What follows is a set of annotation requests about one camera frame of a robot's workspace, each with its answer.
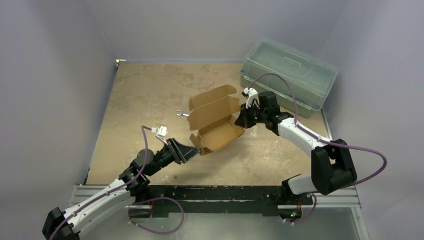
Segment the brown cardboard box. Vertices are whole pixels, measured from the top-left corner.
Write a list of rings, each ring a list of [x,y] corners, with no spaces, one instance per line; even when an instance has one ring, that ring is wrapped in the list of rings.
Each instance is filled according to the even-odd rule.
[[[187,121],[192,133],[190,141],[201,149],[200,155],[214,153],[245,133],[242,126],[235,124],[235,114],[241,110],[237,90],[225,84],[190,97]]]

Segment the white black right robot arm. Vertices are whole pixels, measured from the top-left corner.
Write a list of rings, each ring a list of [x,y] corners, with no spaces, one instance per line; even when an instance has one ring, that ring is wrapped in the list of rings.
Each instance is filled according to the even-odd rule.
[[[245,88],[242,95],[246,97],[246,103],[240,106],[235,125],[249,129],[264,124],[269,131],[295,144],[310,157],[310,173],[296,175],[281,183],[280,197],[284,202],[292,204],[304,193],[328,195],[357,180],[345,141],[322,137],[297,122],[294,115],[282,112],[272,91],[258,93],[253,88]]]

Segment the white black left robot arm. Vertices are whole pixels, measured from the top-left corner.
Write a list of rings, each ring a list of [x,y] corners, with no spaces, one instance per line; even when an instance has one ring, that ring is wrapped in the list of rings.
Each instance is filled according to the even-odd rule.
[[[201,151],[174,138],[167,139],[157,152],[140,150],[129,167],[98,193],[65,210],[52,209],[43,225],[43,236],[47,240],[79,240],[121,208],[166,200],[162,195],[153,197],[148,177],[171,163],[184,164]]]

